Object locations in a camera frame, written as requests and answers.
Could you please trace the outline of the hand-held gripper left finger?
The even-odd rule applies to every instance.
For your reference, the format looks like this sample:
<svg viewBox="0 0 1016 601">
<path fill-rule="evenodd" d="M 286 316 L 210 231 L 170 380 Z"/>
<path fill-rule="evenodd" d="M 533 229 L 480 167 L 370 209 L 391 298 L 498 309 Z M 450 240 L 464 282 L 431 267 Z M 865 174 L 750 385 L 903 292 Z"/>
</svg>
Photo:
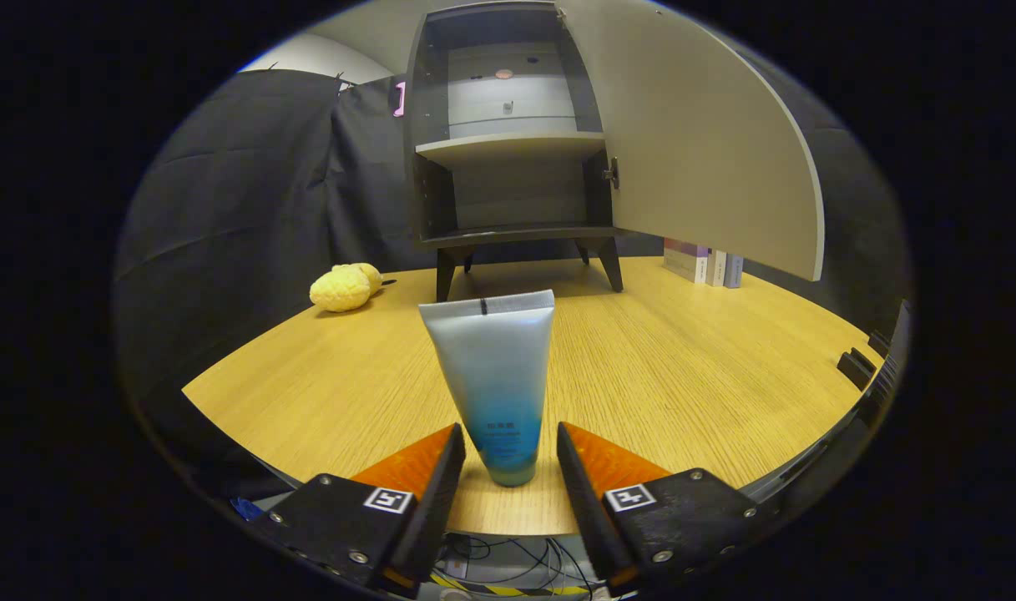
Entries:
<svg viewBox="0 0 1016 601">
<path fill-rule="evenodd" d="M 451 423 L 358 474 L 317 474 L 262 516 L 262 541 L 375 596 L 416 598 L 439 557 L 466 457 Z"/>
</svg>

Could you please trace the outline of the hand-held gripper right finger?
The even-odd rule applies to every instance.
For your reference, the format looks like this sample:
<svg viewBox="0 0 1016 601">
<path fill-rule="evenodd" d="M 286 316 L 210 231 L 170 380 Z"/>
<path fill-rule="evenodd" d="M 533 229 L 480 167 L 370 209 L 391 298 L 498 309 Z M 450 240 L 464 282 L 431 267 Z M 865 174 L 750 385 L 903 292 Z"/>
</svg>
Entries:
<svg viewBox="0 0 1016 601">
<path fill-rule="evenodd" d="M 678 587 L 743 550 L 759 503 L 702 468 L 673 474 L 569 422 L 557 458 L 585 552 L 614 594 Z"/>
</svg>

